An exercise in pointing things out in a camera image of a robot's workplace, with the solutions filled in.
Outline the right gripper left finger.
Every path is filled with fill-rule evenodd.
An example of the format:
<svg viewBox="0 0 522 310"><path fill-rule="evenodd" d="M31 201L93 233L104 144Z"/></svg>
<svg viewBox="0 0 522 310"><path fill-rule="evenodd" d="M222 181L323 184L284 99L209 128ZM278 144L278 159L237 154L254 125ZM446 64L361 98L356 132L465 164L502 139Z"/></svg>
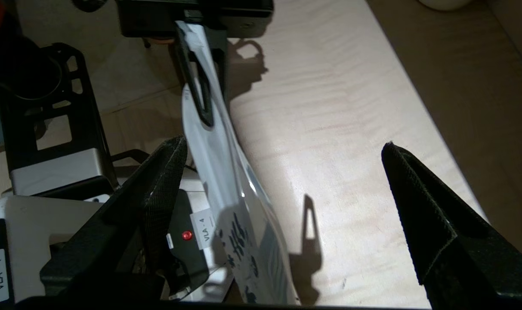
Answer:
<svg viewBox="0 0 522 310"><path fill-rule="evenodd" d="M162 142L41 269L46 296L159 300L157 271L187 155L184 136Z"/></svg>

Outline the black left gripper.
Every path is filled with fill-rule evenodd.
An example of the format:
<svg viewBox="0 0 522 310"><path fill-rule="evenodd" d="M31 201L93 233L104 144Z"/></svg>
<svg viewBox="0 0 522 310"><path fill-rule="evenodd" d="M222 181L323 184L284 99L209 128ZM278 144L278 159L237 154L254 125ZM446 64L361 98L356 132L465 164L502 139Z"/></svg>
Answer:
<svg viewBox="0 0 522 310"><path fill-rule="evenodd" d="M211 128L211 86L196 54L176 22L200 24L210 48L225 103L228 103L229 38L262 37L274 12L272 0L118 0L120 30L125 37L175 37L177 58L201 122Z"/></svg>

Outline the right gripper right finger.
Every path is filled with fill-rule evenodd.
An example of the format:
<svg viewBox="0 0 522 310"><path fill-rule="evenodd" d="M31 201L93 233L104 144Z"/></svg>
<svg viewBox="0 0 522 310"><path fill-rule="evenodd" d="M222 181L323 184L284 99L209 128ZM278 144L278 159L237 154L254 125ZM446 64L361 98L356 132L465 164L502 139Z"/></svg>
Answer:
<svg viewBox="0 0 522 310"><path fill-rule="evenodd" d="M410 151L381 159L432 309L522 310L522 253Z"/></svg>

